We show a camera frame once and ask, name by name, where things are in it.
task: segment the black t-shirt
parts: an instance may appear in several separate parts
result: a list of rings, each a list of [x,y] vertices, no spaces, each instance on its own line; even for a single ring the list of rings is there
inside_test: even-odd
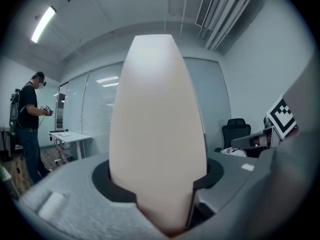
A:
[[[26,105],[34,105],[36,108],[38,107],[36,91],[31,82],[28,82],[19,93],[19,115],[17,126],[37,129],[39,126],[38,116],[30,115],[26,107],[20,113],[20,110]]]

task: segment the gray device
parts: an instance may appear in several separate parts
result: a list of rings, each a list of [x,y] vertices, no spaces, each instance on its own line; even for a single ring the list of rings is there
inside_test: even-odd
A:
[[[254,146],[252,144],[252,140],[259,136],[269,135],[269,134],[271,135],[271,143],[270,143],[270,146],[268,146],[268,148],[276,148],[280,144],[282,139],[277,129],[274,126],[271,126],[262,131],[259,131],[257,133],[254,133],[245,137],[235,138],[231,141],[231,146],[233,148],[243,149],[243,150],[252,150],[252,149],[260,148],[262,147],[262,145]]]
[[[172,239],[256,239],[274,232],[296,212],[320,165],[320,63],[314,60],[283,95],[299,134],[259,158],[209,152],[223,175],[214,185],[194,191],[189,218],[197,212],[203,222],[191,227],[189,219],[186,232]],[[301,93],[308,99],[297,99]],[[108,154],[96,155],[61,167],[26,193],[16,203],[18,210],[45,239],[168,240],[134,201],[114,201],[112,194],[107,197],[110,189],[97,188],[94,174],[107,160]],[[99,173],[103,180],[108,177],[106,170]]]

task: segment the black office chair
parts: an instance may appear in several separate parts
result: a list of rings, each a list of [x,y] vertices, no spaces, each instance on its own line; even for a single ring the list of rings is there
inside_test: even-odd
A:
[[[223,149],[230,148],[232,140],[248,136],[250,133],[251,126],[246,124],[246,121],[243,118],[234,118],[228,120],[227,125],[222,127],[224,139]],[[214,151],[220,152],[221,150],[221,147],[217,147]]]

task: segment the fluorescent light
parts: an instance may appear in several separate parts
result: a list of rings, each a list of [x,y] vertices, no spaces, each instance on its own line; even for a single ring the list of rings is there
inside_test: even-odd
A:
[[[48,10],[46,10],[46,12],[42,16],[40,22],[38,23],[38,26],[36,26],[36,29],[33,33],[32,38],[31,38],[32,41],[34,41],[35,43],[38,42],[38,39],[39,39],[42,31],[44,31],[46,25],[51,20],[53,15],[55,15],[55,13],[56,13],[56,11],[51,6],[48,8]]]
[[[103,78],[103,79],[97,80],[96,82],[100,84],[100,83],[103,83],[103,82],[110,82],[112,80],[117,80],[117,79],[119,79],[119,77],[111,76],[111,77],[107,77],[107,78]]]
[[[109,83],[109,84],[102,85],[102,87],[117,86],[118,84],[119,84],[118,82]]]

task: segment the ceiling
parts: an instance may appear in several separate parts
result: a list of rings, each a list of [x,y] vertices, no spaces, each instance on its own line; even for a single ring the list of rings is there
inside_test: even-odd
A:
[[[194,23],[201,0],[187,0],[186,23]],[[181,22],[184,0],[27,0],[16,14],[12,29],[30,40],[39,19],[53,6],[56,14],[37,44],[63,62],[90,41],[97,42],[116,30],[146,23]]]

